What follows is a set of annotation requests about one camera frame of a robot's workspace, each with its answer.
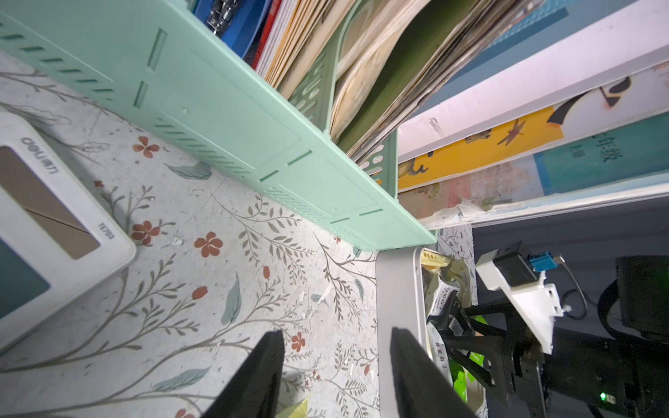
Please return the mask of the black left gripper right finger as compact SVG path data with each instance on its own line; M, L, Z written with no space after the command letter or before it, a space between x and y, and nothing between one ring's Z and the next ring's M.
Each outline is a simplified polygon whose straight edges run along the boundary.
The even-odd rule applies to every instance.
M390 357L400 418L476 416L409 330L392 329Z

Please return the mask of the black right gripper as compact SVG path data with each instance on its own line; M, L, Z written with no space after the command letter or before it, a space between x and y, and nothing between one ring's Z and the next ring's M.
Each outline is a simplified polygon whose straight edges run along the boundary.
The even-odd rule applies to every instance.
M530 416L547 417L550 395L542 382L545 356L537 338L505 298L464 308L454 299L438 317L449 358L470 372L501 404L512 397Z

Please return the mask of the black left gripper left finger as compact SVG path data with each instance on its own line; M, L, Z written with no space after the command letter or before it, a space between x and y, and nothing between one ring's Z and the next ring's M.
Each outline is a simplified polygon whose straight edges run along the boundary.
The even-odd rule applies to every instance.
M285 347L282 331L264 334L201 418L275 417Z

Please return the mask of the black cookie packet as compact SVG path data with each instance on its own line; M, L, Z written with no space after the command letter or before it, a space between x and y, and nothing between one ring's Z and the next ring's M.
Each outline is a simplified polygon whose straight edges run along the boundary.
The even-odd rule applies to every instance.
M457 300L459 292L460 287L456 282L439 280L437 285L432 287L427 294L427 323L439 331L446 329L449 313Z

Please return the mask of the yellow cookie packet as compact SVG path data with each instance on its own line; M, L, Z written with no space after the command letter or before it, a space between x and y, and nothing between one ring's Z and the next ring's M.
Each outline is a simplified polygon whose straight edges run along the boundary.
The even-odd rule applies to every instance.
M299 403L286 407L275 418L308 418L308 401L309 398L305 398Z

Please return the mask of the white plastic storage box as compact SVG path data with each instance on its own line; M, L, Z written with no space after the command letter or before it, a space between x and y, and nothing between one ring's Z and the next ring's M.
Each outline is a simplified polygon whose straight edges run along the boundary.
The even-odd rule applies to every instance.
M409 330L430 357L429 333L426 326L427 315L423 294L422 256L424 254L431 264L439 268L451 263L448 257L425 247L383 251L378 255L376 261L379 400L382 417L400 417L395 401L390 357L392 329L398 327ZM456 391L456 385L451 381L451 373L437 365L436 367ZM476 415L475 417L488 416L483 387L478 383L470 384L466 382L464 391L471 396L470 400L464 403Z

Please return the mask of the mint green file organizer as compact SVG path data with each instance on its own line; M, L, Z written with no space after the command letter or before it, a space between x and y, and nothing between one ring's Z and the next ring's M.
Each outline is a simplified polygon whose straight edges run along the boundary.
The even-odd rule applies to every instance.
M4 1L1 48L364 251L436 241L183 1Z

